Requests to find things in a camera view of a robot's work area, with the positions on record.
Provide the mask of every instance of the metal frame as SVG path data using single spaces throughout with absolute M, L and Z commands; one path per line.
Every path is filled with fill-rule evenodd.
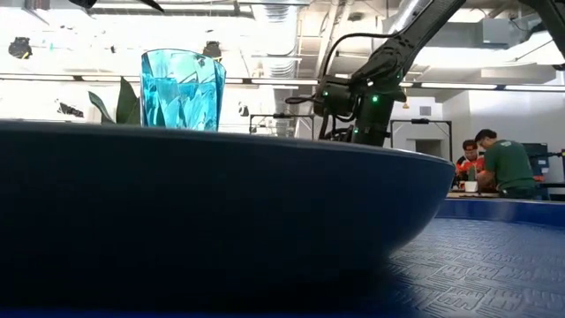
M 409 123 L 413 125 L 447 124 L 449 134 L 449 160 L 453 162 L 453 129 L 451 120 L 428 120 L 428 119 L 392 119 L 390 121 L 390 147 L 395 147 L 394 125 L 395 123 Z
M 310 120 L 312 121 L 312 129 L 310 131 L 312 132 L 312 140 L 314 140 L 314 118 L 316 117 L 315 115 L 292 115 L 292 114 L 284 114 L 284 113 L 250 114 L 249 115 L 249 134 L 252 134 L 253 119 L 255 117 L 272 117 L 273 119 L 310 118 Z
M 123 75 L 130 83 L 139 83 L 138 75 Z M 100 74 L 24 74 L 0 73 L 0 80 L 34 80 L 64 83 L 119 83 L 120 75 Z M 267 79 L 267 78 L 227 78 L 226 87 L 277 87 L 299 86 L 316 87 L 320 84 L 318 79 Z M 447 89 L 447 90 L 472 90 L 472 91 L 502 91 L 502 92 L 540 92 L 540 93 L 565 93 L 565 85 L 543 84 L 485 84 L 462 82 L 401 82 L 400 87 L 406 89 Z

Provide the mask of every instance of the orange shirt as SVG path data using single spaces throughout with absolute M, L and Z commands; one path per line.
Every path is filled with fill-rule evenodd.
M 457 160 L 456 167 L 457 172 L 466 172 L 470 167 L 475 166 L 477 172 L 485 169 L 485 157 L 479 155 L 475 161 L 469 161 L 464 155 Z

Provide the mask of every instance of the patterned surface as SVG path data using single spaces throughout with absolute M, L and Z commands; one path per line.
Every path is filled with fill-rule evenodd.
M 565 230 L 436 219 L 395 253 L 392 302 L 432 317 L 563 317 Z

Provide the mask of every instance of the white cup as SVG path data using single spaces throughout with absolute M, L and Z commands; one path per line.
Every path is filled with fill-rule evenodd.
M 476 191 L 478 191 L 477 181 L 465 181 L 465 192 L 475 193 Z

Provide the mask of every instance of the ceiling light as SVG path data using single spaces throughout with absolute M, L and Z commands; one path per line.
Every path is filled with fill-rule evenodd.
M 565 86 L 556 85 L 507 85 L 504 89 L 530 92 L 565 92 Z
M 84 81 L 111 81 L 111 82 L 118 82 L 120 81 L 119 76 L 82 76 Z
M 243 79 L 226 79 L 226 84 L 243 84 Z
M 74 80 L 68 75 L 0 74 L 0 80 Z
M 457 84 L 457 83 L 422 83 L 422 88 L 451 88 L 451 89 L 495 89 L 494 84 Z
M 273 85 L 271 88 L 273 89 L 299 89 L 298 86 L 288 86 L 288 85 Z
M 130 83 L 139 83 L 139 76 L 124 76 L 124 79 Z
M 161 4 L 161 8 L 165 11 L 185 11 L 185 10 L 210 10 L 215 11 L 233 11 L 233 5 L 229 4 Z M 113 9 L 113 10 L 144 10 L 147 6 L 144 4 L 97 4 L 94 6 L 96 9 Z M 250 7 L 241 7 L 241 12 L 251 13 Z
M 365 54 L 355 54 L 355 53 L 350 53 L 350 54 L 339 53 L 339 55 L 336 55 L 336 57 L 350 57 L 350 58 L 367 59 L 367 55 L 365 55 Z
M 318 85 L 316 79 L 252 79 L 251 82 L 260 85 Z

